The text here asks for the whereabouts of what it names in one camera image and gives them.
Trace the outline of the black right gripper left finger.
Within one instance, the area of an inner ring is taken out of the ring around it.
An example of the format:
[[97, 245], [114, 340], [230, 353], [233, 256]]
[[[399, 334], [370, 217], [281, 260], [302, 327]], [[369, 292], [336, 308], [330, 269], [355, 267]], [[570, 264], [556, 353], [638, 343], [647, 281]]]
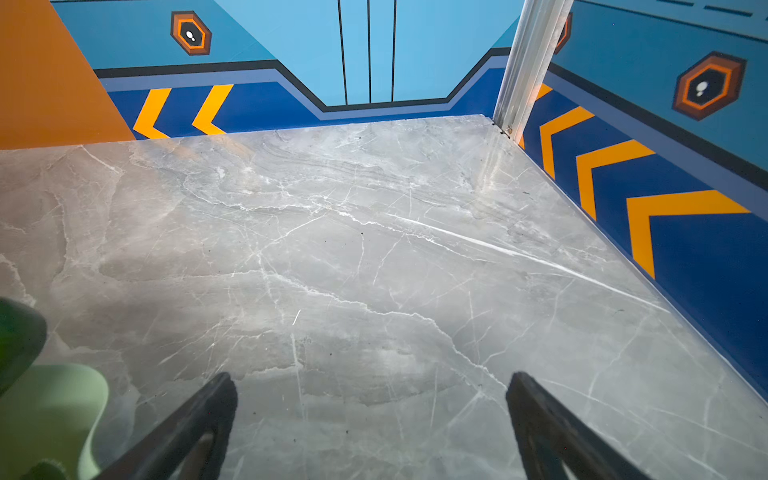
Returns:
[[238, 393], [226, 372], [219, 373], [99, 479], [217, 479], [236, 416]]

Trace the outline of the aluminium corner post right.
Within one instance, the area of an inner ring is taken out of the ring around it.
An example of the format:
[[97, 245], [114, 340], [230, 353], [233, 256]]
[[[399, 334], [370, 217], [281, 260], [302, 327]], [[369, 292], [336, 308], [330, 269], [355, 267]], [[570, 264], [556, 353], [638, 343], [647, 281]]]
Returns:
[[519, 143], [572, 8], [572, 0], [525, 0], [493, 122]]

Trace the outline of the light green fruit plate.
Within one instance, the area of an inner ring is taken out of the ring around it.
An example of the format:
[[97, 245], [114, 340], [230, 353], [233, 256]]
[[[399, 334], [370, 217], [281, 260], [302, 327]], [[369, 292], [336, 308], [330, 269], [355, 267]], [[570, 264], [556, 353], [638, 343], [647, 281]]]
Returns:
[[93, 452], [109, 387], [80, 364], [31, 366], [1, 396], [3, 479], [93, 479]]

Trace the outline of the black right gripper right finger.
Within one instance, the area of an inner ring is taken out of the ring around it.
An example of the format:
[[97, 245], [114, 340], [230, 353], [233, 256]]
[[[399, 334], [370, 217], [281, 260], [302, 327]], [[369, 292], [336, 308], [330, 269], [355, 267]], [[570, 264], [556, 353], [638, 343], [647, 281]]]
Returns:
[[512, 375], [506, 401], [529, 479], [649, 479], [528, 373]]

